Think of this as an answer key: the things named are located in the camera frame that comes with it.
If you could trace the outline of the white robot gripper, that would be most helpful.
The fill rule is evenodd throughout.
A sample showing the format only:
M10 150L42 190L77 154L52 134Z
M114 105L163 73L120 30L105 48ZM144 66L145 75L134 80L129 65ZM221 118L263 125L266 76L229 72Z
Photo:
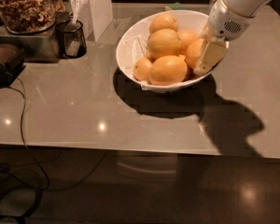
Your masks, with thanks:
M204 40L193 72L207 74L227 53L227 41L239 38L252 24L254 18L240 14L224 0L217 0L209 13L207 23L200 33Z

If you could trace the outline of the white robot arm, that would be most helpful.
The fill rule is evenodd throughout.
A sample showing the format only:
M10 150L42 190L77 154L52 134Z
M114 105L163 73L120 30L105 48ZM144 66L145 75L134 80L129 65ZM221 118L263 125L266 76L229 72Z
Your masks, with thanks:
M197 76L207 74L226 52L226 42L239 38L252 24L259 10L272 0L217 0L200 33L203 39L198 61L193 67Z

